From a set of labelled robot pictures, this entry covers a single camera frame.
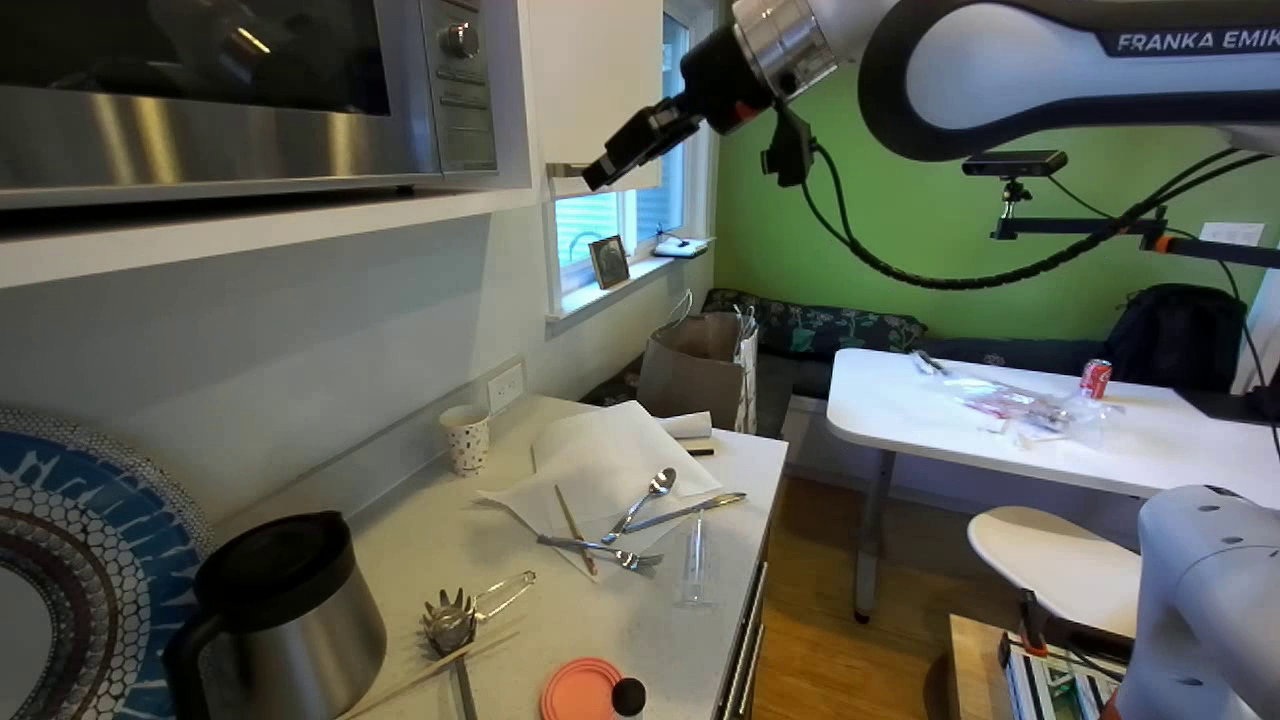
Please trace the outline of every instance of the trash bin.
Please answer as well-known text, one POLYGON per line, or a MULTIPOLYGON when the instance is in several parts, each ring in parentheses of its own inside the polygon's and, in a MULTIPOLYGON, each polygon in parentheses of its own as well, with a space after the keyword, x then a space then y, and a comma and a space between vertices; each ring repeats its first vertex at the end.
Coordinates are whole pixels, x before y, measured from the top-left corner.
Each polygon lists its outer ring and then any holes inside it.
POLYGON ((652 415, 712 411, 716 427, 755 431, 755 322, 686 318, 646 346, 637 400, 652 415))

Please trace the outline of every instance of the kitchen cabinet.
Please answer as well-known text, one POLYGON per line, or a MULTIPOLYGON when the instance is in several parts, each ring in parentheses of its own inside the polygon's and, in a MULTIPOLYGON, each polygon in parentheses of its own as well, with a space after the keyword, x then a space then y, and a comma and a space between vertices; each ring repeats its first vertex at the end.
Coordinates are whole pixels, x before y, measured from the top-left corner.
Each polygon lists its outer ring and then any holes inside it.
MULTIPOLYGON (((662 101, 662 0, 520 0, 520 26, 535 166, 594 166, 637 108, 662 101)), ((658 183, 658 167, 616 190, 658 183)))

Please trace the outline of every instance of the oven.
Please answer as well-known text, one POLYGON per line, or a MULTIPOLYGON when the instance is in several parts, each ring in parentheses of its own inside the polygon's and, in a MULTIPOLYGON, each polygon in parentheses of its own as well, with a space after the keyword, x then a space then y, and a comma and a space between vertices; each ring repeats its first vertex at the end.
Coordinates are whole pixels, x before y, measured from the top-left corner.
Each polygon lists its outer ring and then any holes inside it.
POLYGON ((0 26, 0 208, 497 176, 479 0, 50 0, 0 26))

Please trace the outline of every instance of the white plate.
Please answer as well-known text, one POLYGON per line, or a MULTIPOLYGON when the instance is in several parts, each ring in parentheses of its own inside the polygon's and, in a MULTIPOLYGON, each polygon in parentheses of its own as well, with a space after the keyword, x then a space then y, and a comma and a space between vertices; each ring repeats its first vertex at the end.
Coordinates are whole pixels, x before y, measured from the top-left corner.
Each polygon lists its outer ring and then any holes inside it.
POLYGON ((147 462, 0 408, 0 592, 26 601, 0 629, 33 626, 33 647, 0 657, 15 705, 0 716, 174 716, 163 645, 195 609, 195 568, 193 521, 147 462))

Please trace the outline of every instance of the stainless steel kettle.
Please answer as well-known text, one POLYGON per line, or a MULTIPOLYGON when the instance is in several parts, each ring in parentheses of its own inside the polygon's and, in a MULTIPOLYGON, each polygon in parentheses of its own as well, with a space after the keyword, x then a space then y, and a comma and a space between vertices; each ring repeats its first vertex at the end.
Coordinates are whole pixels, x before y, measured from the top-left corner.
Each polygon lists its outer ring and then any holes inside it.
POLYGON ((383 666, 383 619, 339 511, 286 515, 218 548, 195 603, 163 647, 178 716, 339 716, 383 666))

